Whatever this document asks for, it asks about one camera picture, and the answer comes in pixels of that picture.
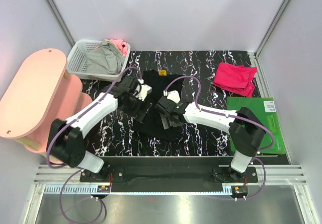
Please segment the black daisy print t-shirt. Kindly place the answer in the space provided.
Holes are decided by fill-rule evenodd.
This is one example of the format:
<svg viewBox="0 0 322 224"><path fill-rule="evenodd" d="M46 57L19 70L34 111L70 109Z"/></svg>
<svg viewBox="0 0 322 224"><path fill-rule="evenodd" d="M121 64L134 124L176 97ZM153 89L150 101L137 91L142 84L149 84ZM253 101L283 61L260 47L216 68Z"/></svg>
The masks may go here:
<svg viewBox="0 0 322 224"><path fill-rule="evenodd" d="M167 99L164 90L168 92L176 91L181 95L184 79L180 74L168 74L161 76L156 70L146 70L143 72L144 83L152 88L146 101L151 105L142 123L133 122L133 130L140 135L155 137L161 140L172 141L177 139L181 127L170 126L169 116L175 107L175 102Z"/></svg>

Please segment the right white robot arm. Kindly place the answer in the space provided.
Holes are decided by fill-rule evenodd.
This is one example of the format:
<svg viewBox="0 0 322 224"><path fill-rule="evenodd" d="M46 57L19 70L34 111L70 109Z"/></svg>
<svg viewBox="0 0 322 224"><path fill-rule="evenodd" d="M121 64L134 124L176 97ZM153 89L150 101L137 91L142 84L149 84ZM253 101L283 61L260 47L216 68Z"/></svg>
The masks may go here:
<svg viewBox="0 0 322 224"><path fill-rule="evenodd" d="M171 123L191 123L216 128L230 135L235 154L228 169L232 181L239 182L246 177L246 169L256 156L266 134L265 127L246 107L236 110L221 110L185 100L174 101L163 96L155 109Z"/></svg>

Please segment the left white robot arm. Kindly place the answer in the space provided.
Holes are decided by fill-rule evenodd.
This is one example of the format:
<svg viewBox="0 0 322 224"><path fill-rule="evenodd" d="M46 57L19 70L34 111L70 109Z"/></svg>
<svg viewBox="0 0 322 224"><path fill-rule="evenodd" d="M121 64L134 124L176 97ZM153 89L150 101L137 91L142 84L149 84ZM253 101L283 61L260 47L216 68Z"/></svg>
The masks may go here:
<svg viewBox="0 0 322 224"><path fill-rule="evenodd" d="M131 76L108 85L93 102L75 115L52 122L46 158L55 157L63 166L87 170L95 180L105 181L109 175L108 165L102 158L87 151L87 134L116 110L143 121L151 108L151 103L146 100L151 92L151 86Z"/></svg>

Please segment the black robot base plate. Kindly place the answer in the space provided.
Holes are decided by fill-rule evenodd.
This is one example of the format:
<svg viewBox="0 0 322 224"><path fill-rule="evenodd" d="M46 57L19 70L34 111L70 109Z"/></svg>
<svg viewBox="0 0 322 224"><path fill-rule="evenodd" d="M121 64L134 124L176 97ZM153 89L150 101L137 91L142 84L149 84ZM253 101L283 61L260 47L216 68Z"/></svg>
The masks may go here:
<svg viewBox="0 0 322 224"><path fill-rule="evenodd" d="M252 167L243 174L230 168L232 157L104 157L108 165L108 177L98 180L85 171L82 181L104 182L116 173L123 173L126 181L134 178L184 178L210 180L214 176L220 183L246 180Z"/></svg>

